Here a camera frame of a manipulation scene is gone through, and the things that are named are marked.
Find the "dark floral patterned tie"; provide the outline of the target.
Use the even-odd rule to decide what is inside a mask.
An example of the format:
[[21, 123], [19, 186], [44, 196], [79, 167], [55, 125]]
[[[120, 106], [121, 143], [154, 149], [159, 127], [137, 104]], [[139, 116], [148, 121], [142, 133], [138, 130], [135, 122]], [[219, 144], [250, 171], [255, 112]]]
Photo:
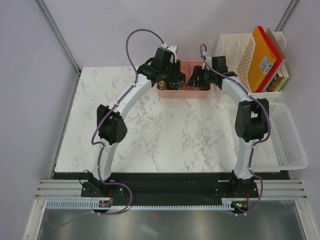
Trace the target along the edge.
[[180, 80], [180, 81], [168, 82], [166, 84], [166, 87], [167, 87], [168, 90], [179, 90], [184, 85], [185, 85], [185, 81], [184, 80]]

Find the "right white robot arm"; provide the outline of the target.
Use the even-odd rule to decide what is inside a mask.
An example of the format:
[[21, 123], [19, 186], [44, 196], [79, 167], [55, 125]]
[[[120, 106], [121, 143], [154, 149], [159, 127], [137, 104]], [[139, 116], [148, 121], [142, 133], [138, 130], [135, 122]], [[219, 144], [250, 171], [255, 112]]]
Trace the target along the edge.
[[239, 149], [227, 186], [233, 196], [240, 197], [255, 188], [252, 161], [256, 146], [267, 141], [271, 134], [269, 102], [249, 93], [237, 75], [228, 71], [225, 56], [201, 58], [203, 66], [194, 67], [187, 85], [204, 88], [214, 84], [237, 105], [234, 129], [239, 138]]

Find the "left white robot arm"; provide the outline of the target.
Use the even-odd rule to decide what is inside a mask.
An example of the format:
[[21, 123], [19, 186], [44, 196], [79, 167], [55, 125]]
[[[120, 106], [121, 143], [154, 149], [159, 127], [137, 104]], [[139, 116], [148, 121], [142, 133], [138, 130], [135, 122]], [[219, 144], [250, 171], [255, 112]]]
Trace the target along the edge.
[[124, 92], [107, 106], [100, 105], [96, 111], [97, 127], [91, 144], [100, 145], [96, 168], [82, 184], [82, 197], [106, 197], [112, 182], [112, 164], [119, 143], [128, 133], [125, 118], [135, 103], [159, 82], [173, 84], [180, 88], [186, 77], [181, 72], [181, 62], [177, 58], [177, 46], [159, 47], [154, 57], [135, 69], [135, 79]]

